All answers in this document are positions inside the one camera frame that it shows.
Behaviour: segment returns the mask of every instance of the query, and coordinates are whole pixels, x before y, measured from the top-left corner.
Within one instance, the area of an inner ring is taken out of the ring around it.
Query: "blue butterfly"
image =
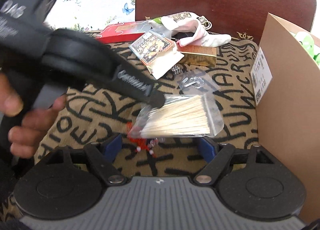
[[[133,11],[134,11],[134,8],[133,9],[128,9],[128,4],[127,3],[124,5],[124,8],[122,9],[122,12],[125,13],[126,15],[129,15]]]

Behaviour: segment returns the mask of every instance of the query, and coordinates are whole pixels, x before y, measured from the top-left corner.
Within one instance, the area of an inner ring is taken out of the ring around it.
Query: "black plastic handle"
[[[44,84],[13,70],[5,70],[4,73],[7,75],[11,86],[20,95],[24,103],[23,110],[17,116],[3,116],[0,121],[0,158],[7,164],[10,164],[12,154],[10,153],[11,143],[8,140],[8,132],[12,127],[21,125],[24,115],[32,109],[33,103]]]

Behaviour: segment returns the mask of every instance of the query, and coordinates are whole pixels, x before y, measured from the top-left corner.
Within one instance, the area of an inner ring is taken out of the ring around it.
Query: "white label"
[[[254,61],[250,74],[254,89],[254,98],[256,105],[258,105],[272,79],[267,60],[261,48],[258,50],[257,57]]]

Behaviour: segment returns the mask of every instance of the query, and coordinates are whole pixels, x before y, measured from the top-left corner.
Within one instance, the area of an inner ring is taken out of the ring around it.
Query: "red gift box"
[[[134,41],[151,29],[147,20],[108,25],[96,39],[103,44]]]

